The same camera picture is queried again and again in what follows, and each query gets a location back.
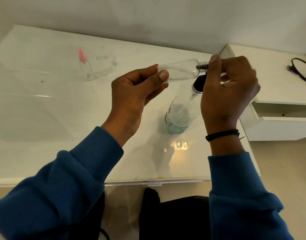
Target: open drawer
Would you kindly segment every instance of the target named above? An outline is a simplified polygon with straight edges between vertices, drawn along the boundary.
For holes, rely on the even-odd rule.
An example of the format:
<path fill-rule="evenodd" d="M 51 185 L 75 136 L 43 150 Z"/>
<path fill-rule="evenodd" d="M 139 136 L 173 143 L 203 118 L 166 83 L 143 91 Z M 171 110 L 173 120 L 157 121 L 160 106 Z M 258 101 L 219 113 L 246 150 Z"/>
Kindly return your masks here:
<path fill-rule="evenodd" d="M 290 141 L 306 137 L 306 105 L 252 102 L 240 120 L 249 141 Z"/>

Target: floor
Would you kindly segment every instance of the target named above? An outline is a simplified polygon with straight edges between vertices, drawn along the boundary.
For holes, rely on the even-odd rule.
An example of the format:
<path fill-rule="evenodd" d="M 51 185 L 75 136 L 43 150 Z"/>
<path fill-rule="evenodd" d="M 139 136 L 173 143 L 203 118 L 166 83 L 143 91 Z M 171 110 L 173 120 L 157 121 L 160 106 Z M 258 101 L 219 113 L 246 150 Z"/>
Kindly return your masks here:
<path fill-rule="evenodd" d="M 298 141 L 251 142 L 268 191 L 285 209 L 281 216 L 295 239 L 306 239 L 306 138 Z M 161 201 L 191 195 L 208 196 L 211 182 L 165 184 L 154 187 Z M 138 215 L 145 186 L 106 187 L 102 227 L 112 240 L 138 239 Z M 10 188 L 0 188 L 0 198 Z"/>

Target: blue sweatshirt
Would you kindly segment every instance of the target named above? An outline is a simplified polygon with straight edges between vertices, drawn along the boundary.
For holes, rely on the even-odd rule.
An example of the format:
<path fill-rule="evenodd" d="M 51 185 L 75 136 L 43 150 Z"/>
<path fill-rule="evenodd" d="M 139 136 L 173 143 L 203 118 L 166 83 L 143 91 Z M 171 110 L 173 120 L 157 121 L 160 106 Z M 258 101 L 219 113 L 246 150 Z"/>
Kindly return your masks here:
<path fill-rule="evenodd" d="M 15 240 L 56 232 L 57 239 L 66 239 L 64 229 L 92 208 L 122 155 L 115 139 L 96 127 L 74 149 L 60 151 L 0 199 L 0 234 Z M 209 163 L 212 240 L 293 239 L 278 214 L 283 205 L 265 190 L 248 152 L 211 156 Z"/>

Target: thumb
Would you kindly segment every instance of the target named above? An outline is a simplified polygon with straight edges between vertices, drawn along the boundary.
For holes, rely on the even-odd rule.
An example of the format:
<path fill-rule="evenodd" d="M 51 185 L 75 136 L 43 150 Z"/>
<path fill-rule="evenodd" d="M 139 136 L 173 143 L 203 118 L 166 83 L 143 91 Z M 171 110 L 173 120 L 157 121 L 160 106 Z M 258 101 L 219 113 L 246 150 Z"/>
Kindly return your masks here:
<path fill-rule="evenodd" d="M 144 82 L 140 83 L 138 86 L 141 93 L 146 97 L 156 88 L 162 85 L 169 78 L 169 73 L 167 70 L 160 71 L 153 76 L 150 76 Z"/>
<path fill-rule="evenodd" d="M 222 60 L 219 55 L 213 55 L 209 61 L 205 86 L 217 86 L 221 84 Z"/>

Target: ribbed cuff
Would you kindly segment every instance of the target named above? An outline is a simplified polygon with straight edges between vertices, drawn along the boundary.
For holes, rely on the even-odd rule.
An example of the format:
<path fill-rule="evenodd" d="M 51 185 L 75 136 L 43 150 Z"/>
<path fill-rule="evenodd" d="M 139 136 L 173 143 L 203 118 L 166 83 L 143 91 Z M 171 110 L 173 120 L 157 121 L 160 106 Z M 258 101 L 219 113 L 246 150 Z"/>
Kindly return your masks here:
<path fill-rule="evenodd" d="M 253 198 L 267 193 L 248 152 L 208 159 L 214 194 Z"/>
<path fill-rule="evenodd" d="M 104 129 L 96 127 L 70 154 L 97 180 L 104 180 L 123 156 L 119 143 Z"/>

